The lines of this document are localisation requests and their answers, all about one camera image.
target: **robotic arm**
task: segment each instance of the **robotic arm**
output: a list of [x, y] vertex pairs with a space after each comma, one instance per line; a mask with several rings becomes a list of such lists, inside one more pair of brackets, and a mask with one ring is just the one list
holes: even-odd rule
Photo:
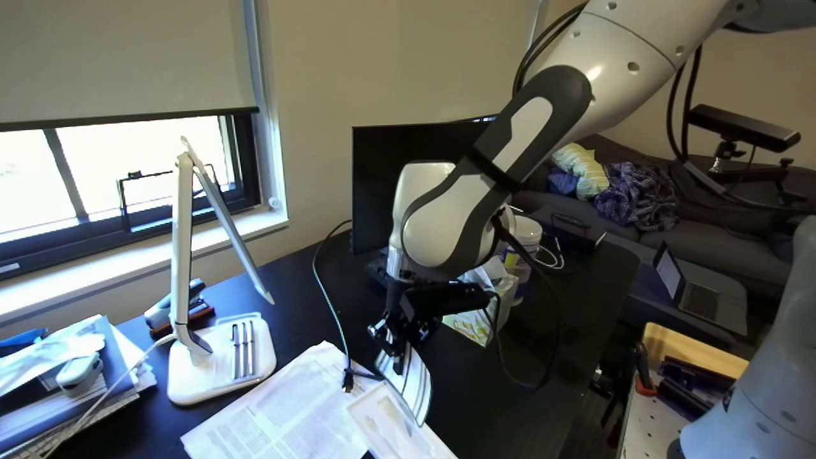
[[[553, 150], [625, 120], [722, 26], [755, 33], [816, 26], [816, 3], [589, 0], [574, 26], [564, 33], [561, 43], [533, 66], [533, 77], [454, 171], [439, 171], [418, 189], [411, 189], [413, 179], [403, 176], [408, 191], [398, 191], [390, 237], [388, 273], [393, 281], [403, 283], [405, 268], [456, 278], [479, 265], [495, 247], [492, 217]], [[796, 306], [791, 314], [780, 314], [783, 324], [775, 324], [775, 329], [780, 326], [785, 334], [773, 332], [765, 342], [768, 352], [760, 352], [752, 367], [762, 367], [762, 372], [785, 372], [778, 377], [808, 375], [808, 380], [813, 380], [813, 342], [803, 344], [808, 334], [801, 334], [801, 326], [796, 326], [801, 321], [791, 319], [803, 311], [808, 309]], [[740, 408], [755, 405], [752, 411], [740, 411], [750, 418], [734, 423], [734, 416], [729, 416], [729, 408], [724, 405], [717, 411], [719, 418], [714, 421], [724, 428], [719, 428], [717, 436], [704, 436], [699, 431], [711, 428], [711, 423], [689, 426], [683, 431], [683, 451], [706, 456], [709, 441], [722, 444], [719, 451], [729, 451], [729, 444], [750, 444], [745, 441], [747, 431], [740, 431], [742, 426], [765, 426], [768, 434], [768, 426], [778, 428], [785, 423], [785, 416], [788, 423], [791, 416], [801, 416], [798, 411], [783, 411], [783, 421], [778, 423], [778, 416], [770, 416], [770, 400], [778, 400], [780, 395], [757, 388], [778, 377], [757, 377], [752, 367], [747, 372], [752, 377], [740, 383], [734, 393], [757, 398], [747, 395], [732, 400], [732, 413], [737, 403]], [[816, 423], [813, 416], [801, 416], [796, 421], [801, 426]], [[747, 449], [755, 456], [778, 451], [785, 451], [783, 456], [806, 451], [806, 456], [813, 456], [813, 436], [796, 434], [793, 439], [793, 444], [791, 439], [765, 439]]]

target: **window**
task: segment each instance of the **window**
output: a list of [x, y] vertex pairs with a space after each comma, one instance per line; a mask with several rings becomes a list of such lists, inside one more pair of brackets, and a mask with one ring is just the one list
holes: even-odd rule
[[0, 133], [0, 281], [168, 232], [181, 135], [232, 212], [258, 204], [250, 112]]

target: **lamp base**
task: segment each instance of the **lamp base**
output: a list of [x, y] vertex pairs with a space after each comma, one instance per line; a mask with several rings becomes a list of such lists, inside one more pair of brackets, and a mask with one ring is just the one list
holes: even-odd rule
[[207, 360], [196, 360], [181, 342], [171, 347], [168, 398], [176, 405], [255, 385], [275, 370], [275, 344], [260, 316], [222, 321], [196, 334], [212, 347]]

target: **laptop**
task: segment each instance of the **laptop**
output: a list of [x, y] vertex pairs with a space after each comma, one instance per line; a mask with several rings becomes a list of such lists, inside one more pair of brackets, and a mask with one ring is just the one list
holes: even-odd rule
[[717, 324], [717, 311], [719, 311], [717, 291], [689, 283], [681, 270], [681, 263], [671, 255], [666, 242], [655, 252], [653, 268], [676, 309]]

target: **window frame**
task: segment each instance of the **window frame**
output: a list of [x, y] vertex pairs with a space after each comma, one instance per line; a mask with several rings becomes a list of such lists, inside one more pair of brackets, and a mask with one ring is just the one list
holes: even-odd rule
[[[255, 112], [258, 110], [235, 110], [235, 112], [184, 112], [184, 115], [156, 115], [156, 117], [120, 117], [120, 120], [82, 120], [82, 122], [59, 122], [59, 125], [26, 125], [28, 130], [54, 130], [54, 128], [77, 128], [77, 125], [105, 125], [105, 122], [145, 122], [145, 120], [173, 120], [173, 117], [199, 117], [217, 115], [227, 133], [235, 176], [240, 179], [235, 189], [224, 191], [224, 204], [230, 212], [245, 212], [260, 204], [260, 179], [258, 179], [258, 150], [255, 150]], [[138, 212], [140, 219], [168, 214], [168, 207]], [[196, 214], [194, 224], [214, 219], [212, 212]], [[46, 235], [33, 235], [0, 247], [0, 281], [20, 278], [36, 270], [56, 268], [82, 258], [102, 255], [120, 250], [158, 235], [168, 235], [171, 222], [153, 224], [138, 232], [130, 232], [128, 217], [117, 214], [99, 222], [87, 222], [79, 227], [66, 227]]]

